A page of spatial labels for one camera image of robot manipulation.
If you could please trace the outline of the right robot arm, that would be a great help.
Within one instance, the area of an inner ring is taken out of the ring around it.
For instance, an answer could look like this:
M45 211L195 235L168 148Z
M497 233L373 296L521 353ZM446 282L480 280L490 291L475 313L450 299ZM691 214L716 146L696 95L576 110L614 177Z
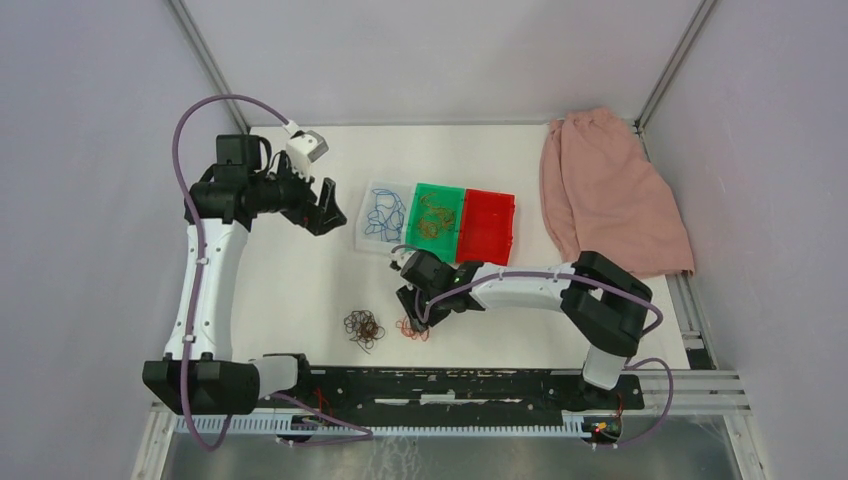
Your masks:
M390 266L405 283L396 296L417 333L467 311L523 308L564 315L589 343L577 392L591 408L617 396L627 360L656 327L646 322L648 315L663 318L648 285L595 251L545 268L481 261L453 266L430 251L400 245L390 252Z

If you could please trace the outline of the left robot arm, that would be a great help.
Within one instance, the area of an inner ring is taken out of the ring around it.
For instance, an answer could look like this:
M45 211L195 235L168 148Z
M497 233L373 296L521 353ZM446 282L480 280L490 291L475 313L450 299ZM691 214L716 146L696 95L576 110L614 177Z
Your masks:
M314 379L301 355L232 359L231 318L238 267L255 218L281 214L314 236L346 224L326 178L319 193L309 169L328 150L318 133L296 132L283 150L257 135L220 135L216 161L189 189L188 259L175 325L162 359L145 362L144 385L180 415L246 415L276 391L307 404Z

